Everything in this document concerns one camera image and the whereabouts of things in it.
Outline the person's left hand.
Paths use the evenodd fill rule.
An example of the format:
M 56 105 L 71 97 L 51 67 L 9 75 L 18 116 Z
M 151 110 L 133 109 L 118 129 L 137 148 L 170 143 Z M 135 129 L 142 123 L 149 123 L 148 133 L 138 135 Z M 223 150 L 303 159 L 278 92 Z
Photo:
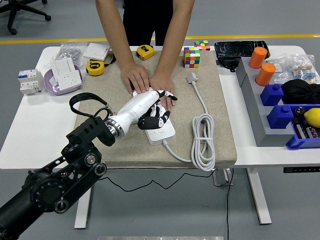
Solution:
M 153 90 L 164 90 L 171 94 L 175 93 L 174 84 L 170 76 L 166 76 L 162 73 L 155 73 L 149 78 L 149 85 Z M 175 105 L 175 101 L 168 97 L 162 97 L 160 99 L 161 105 L 167 111 L 171 111 L 172 106 Z

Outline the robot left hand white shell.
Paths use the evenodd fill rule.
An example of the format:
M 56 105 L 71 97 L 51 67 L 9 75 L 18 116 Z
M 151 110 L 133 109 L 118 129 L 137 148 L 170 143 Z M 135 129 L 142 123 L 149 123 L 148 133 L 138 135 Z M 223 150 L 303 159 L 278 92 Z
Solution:
M 116 115 L 110 116 L 105 124 L 117 139 L 125 137 L 133 124 L 137 124 L 141 130 L 160 129 L 168 121 L 171 113 L 167 110 L 160 115 L 162 97 L 177 100 L 169 91 L 152 89 L 133 96 Z

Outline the person's right hand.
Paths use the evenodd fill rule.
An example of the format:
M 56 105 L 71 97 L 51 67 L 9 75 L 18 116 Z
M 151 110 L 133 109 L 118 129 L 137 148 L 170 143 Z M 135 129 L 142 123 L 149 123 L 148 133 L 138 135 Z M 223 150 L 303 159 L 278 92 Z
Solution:
M 120 68 L 121 78 L 130 95 L 133 94 L 133 91 L 141 94 L 149 90 L 149 73 L 144 66 L 136 63 L 127 63 Z

